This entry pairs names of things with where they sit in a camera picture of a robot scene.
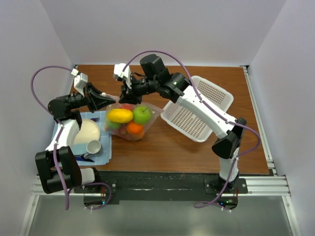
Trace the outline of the white plastic basket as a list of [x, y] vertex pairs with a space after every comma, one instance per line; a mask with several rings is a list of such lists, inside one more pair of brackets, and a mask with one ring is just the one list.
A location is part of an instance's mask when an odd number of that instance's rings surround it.
[[[227, 113], [234, 100], [231, 93], [202, 77], [192, 76], [192, 79], [202, 100], [225, 120], [232, 122], [236, 120]], [[160, 116], [171, 127], [199, 143], [206, 141], [213, 132], [222, 138], [234, 127], [201, 103], [192, 87], [188, 87], [178, 104], [169, 101]]]

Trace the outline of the clear zip top bag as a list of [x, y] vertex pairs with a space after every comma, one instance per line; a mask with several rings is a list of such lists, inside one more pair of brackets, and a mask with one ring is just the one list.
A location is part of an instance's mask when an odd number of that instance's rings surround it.
[[116, 103], [114, 104], [111, 104], [109, 106], [107, 106], [106, 108], [106, 115], [105, 115], [105, 119], [104, 119], [104, 126], [103, 126], [103, 129], [104, 131], [112, 134], [112, 135], [115, 135], [115, 136], [118, 136], [120, 138], [123, 138], [125, 140], [128, 140], [128, 141], [138, 141], [140, 139], [142, 139], [144, 136], [145, 136], [145, 132], [150, 128], [150, 126], [155, 122], [155, 120], [157, 119], [158, 116], [160, 116], [160, 114], [163, 112], [163, 109], [162, 108], [159, 108], [153, 104], [150, 104], [150, 103], [146, 103], [146, 102], [142, 102], [141, 104], [137, 104], [137, 105], [133, 105], [134, 108], [138, 107], [138, 106], [146, 106], [149, 108], [150, 110], [150, 113], [151, 113], [151, 119], [148, 123], [146, 124], [142, 124], [144, 126], [144, 132], [142, 135], [140, 136], [135, 136], [135, 135], [131, 135], [131, 134], [128, 134], [127, 131], [126, 131], [126, 124], [127, 123], [123, 123], [121, 124], [121, 127], [119, 129], [116, 129], [116, 130], [112, 130], [112, 129], [109, 129], [107, 126], [106, 126], [106, 121], [108, 120], [107, 119], [107, 113], [112, 110], [112, 109], [121, 109], [121, 105], [118, 101], [119, 101], [119, 98], [117, 96], [110, 96], [112, 98], [114, 98], [116, 100]]

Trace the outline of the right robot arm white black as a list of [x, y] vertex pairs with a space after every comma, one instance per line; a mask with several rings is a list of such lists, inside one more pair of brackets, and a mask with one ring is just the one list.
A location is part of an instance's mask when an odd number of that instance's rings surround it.
[[156, 92], [201, 119], [218, 138], [212, 150], [220, 159], [219, 187], [231, 193], [237, 187], [237, 155], [246, 121], [214, 105], [199, 92], [189, 75], [170, 73], [161, 57], [150, 54], [141, 59], [140, 65], [144, 72], [141, 80], [134, 78], [127, 64], [114, 66], [115, 79], [123, 82], [119, 102], [137, 105], [144, 95]]

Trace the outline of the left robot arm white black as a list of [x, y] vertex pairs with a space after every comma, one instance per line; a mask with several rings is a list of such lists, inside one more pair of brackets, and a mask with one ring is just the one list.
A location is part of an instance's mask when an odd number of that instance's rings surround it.
[[73, 92], [49, 102], [48, 111], [57, 123], [57, 131], [46, 150], [35, 155], [45, 193], [51, 194], [80, 185], [84, 185], [91, 193], [101, 189], [102, 181], [97, 178], [96, 169], [81, 170], [71, 148], [82, 125], [79, 108], [86, 106], [93, 113], [115, 102], [112, 96], [102, 93], [91, 83], [85, 85], [83, 93]]

